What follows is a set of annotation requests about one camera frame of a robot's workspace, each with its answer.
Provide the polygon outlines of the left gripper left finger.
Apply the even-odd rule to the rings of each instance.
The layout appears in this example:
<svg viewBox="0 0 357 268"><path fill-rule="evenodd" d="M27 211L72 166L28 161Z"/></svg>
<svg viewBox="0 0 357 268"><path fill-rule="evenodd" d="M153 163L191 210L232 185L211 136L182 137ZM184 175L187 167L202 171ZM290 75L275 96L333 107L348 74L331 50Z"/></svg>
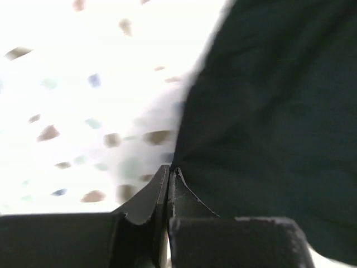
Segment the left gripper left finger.
<svg viewBox="0 0 357 268"><path fill-rule="evenodd" d="M1 216L2 267L164 267L170 172L112 212Z"/></svg>

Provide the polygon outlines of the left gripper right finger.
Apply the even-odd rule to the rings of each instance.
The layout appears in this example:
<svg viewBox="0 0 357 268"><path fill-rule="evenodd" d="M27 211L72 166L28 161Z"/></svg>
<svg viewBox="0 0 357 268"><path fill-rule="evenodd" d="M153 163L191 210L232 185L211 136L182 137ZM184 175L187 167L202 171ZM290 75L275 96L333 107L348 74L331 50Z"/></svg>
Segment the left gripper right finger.
<svg viewBox="0 0 357 268"><path fill-rule="evenodd" d="M309 268L306 237L284 217L221 218L186 185L180 169L170 176L172 267Z"/></svg>

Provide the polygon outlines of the black t-shirt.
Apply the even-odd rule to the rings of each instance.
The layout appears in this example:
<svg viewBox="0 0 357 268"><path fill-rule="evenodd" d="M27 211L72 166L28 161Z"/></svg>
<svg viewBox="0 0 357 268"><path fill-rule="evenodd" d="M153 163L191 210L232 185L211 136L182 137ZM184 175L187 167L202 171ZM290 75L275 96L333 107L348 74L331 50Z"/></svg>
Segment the black t-shirt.
<svg viewBox="0 0 357 268"><path fill-rule="evenodd" d="M172 167L218 216L292 218L316 252L356 265L356 2L236 1Z"/></svg>

